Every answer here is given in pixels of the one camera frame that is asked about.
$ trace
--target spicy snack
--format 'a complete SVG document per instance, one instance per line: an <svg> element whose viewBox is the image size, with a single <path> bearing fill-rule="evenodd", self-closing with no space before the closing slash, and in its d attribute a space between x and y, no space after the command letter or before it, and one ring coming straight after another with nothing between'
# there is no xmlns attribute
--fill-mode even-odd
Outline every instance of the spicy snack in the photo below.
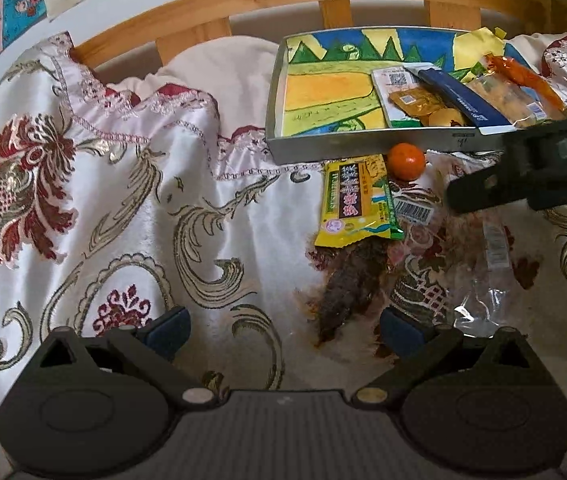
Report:
<svg viewBox="0 0 567 480"><path fill-rule="evenodd" d="M315 245L345 247L371 236L403 240L382 155L326 164L321 228Z"/></svg>
<svg viewBox="0 0 567 480"><path fill-rule="evenodd" d="M566 105L561 97L552 89L552 87L541 76L535 74L529 68L524 67L516 59L506 56L486 56L488 68L495 70L509 80L517 83L521 87L532 88L540 97L545 99L552 107L556 108L563 114L567 113Z"/></svg>

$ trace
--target metal tray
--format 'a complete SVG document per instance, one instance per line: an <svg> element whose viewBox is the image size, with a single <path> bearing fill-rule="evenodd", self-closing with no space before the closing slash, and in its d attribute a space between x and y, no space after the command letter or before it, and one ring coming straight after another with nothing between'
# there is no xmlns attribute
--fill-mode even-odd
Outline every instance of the metal tray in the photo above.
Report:
<svg viewBox="0 0 567 480"><path fill-rule="evenodd" d="M348 30L371 28L427 28L387 25L383 27L349 27ZM449 32L466 32L442 28ZM314 34L321 31L307 32ZM289 66L289 38L283 38L276 57L268 109L266 114L265 137L277 164L296 162L315 162L333 158L346 158L359 155L386 153L400 142L410 142L422 150L438 152L489 152L503 148L503 134L483 135L474 127L454 128L381 128L375 130L356 130L353 132L328 132L301 136L281 137L287 69Z"/></svg>

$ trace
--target brown food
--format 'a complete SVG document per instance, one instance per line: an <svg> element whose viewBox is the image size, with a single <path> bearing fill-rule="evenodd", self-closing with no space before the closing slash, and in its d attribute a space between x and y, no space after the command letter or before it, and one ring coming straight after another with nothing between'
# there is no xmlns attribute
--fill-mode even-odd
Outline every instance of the brown food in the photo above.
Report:
<svg viewBox="0 0 567 480"><path fill-rule="evenodd" d="M428 116L427 124L424 126L447 127L447 126L464 126L466 123L461 112L456 108L442 108Z"/></svg>
<svg viewBox="0 0 567 480"><path fill-rule="evenodd" d="M390 100L410 117L417 119L445 108L438 95L422 87L392 92Z"/></svg>
<svg viewBox="0 0 567 480"><path fill-rule="evenodd" d="M387 266L388 240L371 237L356 242L330 276L317 306L319 344L335 338L353 312L365 312L379 290Z"/></svg>

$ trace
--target orange packaging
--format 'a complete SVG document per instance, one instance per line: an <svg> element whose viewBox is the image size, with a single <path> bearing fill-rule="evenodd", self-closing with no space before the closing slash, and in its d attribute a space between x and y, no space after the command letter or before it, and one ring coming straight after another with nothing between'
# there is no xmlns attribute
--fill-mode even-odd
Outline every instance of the orange packaging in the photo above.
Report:
<svg viewBox="0 0 567 480"><path fill-rule="evenodd" d="M566 105L552 89L552 87L541 76L535 74L529 68L524 67L516 59L506 56L486 56L488 68L517 83L519 86L532 88L543 97L552 107L564 114L567 113Z"/></svg>
<svg viewBox="0 0 567 480"><path fill-rule="evenodd" d="M441 98L423 87L392 92L390 100L407 115L414 118L428 116L445 108Z"/></svg>

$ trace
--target qr code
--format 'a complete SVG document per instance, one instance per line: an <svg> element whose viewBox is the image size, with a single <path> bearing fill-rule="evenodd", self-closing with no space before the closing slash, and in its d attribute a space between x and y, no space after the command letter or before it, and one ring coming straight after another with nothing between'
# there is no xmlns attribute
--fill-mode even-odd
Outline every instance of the qr code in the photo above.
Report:
<svg viewBox="0 0 567 480"><path fill-rule="evenodd" d="M414 97L412 97L412 95L404 95L400 99L401 99L401 102L403 102L404 105L411 105L412 103L417 102L417 100Z"/></svg>
<svg viewBox="0 0 567 480"><path fill-rule="evenodd" d="M405 72L394 72L389 73L388 78L390 79L390 84L392 86L405 86L407 85L407 78Z"/></svg>

